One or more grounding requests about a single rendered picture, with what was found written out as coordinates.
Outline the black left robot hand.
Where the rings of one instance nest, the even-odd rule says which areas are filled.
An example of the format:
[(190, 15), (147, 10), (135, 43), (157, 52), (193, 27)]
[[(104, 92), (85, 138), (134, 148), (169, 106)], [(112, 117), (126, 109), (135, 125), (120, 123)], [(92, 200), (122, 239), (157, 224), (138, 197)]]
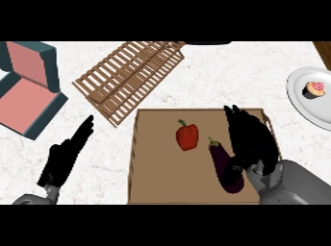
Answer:
[(92, 116), (82, 122), (73, 136), (50, 148), (47, 164), (36, 185), (61, 187), (70, 174), (79, 152), (92, 133)]

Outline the teal and pink open box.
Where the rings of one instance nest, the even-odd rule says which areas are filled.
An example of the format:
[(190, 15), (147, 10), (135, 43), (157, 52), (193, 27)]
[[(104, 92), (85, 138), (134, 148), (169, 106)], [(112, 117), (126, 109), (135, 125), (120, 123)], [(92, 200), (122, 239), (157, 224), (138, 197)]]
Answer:
[(55, 49), (41, 41), (0, 41), (0, 124), (29, 139), (44, 131), (67, 97), (58, 89)]

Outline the brown wooden tray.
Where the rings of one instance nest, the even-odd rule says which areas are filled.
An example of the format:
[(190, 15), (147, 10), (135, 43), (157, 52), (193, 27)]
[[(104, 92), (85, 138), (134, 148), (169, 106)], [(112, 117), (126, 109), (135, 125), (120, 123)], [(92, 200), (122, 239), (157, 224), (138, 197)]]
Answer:
[[(175, 132), (184, 125), (199, 129), (197, 147), (180, 149)], [(128, 169), (131, 204), (259, 203), (251, 183), (236, 194), (222, 189), (208, 144), (215, 140), (233, 151), (225, 113), (221, 109), (140, 109), (132, 126)]]

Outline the red bell pepper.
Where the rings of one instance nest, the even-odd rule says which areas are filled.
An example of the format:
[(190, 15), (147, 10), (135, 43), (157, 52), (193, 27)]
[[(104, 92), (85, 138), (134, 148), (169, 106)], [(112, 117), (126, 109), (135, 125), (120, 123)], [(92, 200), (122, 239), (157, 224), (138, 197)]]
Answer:
[(191, 150), (197, 147), (199, 129), (194, 124), (187, 125), (183, 119), (178, 119), (180, 128), (175, 131), (175, 141), (183, 151)]

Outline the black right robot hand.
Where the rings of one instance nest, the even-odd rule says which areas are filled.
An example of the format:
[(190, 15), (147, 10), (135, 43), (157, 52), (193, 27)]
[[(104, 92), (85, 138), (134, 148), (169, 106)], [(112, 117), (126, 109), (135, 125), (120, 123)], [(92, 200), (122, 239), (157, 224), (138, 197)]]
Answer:
[(246, 169), (262, 162), (262, 175), (273, 173), (277, 163), (277, 147), (273, 134), (259, 121), (237, 106), (224, 107), (228, 122), (228, 134), (236, 164)]

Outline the purple eggplant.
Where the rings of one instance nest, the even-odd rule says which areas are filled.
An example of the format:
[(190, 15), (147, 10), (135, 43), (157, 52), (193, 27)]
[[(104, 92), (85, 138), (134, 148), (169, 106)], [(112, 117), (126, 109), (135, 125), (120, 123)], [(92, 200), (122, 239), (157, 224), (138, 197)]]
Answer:
[(221, 143), (212, 138), (208, 140), (208, 151), (218, 183), (228, 193), (236, 194), (243, 188), (242, 168), (234, 165), (234, 159), (227, 154)]

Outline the white round plate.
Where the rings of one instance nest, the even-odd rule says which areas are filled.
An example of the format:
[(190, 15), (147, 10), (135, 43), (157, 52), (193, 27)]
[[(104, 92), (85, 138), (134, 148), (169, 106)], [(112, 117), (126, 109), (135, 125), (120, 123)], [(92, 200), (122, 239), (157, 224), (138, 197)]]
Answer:
[[(321, 96), (307, 92), (308, 82), (323, 83)], [(317, 127), (331, 131), (331, 71), (317, 67), (296, 69), (286, 79), (286, 95), (298, 113)]]

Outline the dark appliance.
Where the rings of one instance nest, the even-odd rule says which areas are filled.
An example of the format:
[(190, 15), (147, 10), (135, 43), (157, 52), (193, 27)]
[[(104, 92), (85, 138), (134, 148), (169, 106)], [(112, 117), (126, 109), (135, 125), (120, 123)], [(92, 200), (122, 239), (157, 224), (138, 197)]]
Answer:
[(230, 41), (184, 41), (188, 45), (227, 45), (231, 42)]

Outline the pink frosted cupcake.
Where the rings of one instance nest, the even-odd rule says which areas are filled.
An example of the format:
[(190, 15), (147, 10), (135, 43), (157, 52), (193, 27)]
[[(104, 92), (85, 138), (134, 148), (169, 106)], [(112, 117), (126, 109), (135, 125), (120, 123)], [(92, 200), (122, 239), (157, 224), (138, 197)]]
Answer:
[(314, 99), (317, 97), (321, 97), (324, 95), (324, 88), (321, 82), (307, 82), (304, 89), (302, 89), (302, 95), (307, 99)]

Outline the wooden slatted tiered shelf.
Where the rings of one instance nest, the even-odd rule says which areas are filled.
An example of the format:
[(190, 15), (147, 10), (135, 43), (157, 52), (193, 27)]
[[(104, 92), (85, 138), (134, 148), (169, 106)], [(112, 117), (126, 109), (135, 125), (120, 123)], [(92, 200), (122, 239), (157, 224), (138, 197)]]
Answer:
[(72, 82), (113, 127), (184, 59), (183, 41), (126, 41)]

